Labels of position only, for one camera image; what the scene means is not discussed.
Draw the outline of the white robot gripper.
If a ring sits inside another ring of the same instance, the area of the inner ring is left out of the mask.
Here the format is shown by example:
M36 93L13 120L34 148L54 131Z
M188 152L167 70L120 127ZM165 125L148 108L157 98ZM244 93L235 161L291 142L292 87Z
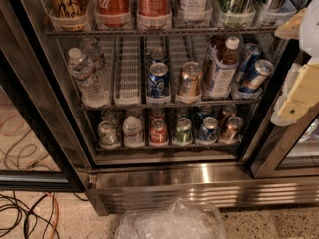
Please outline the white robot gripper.
M299 40L310 64L302 66L278 115L284 120L299 120L319 102L319 0L312 0L274 32L278 38Z

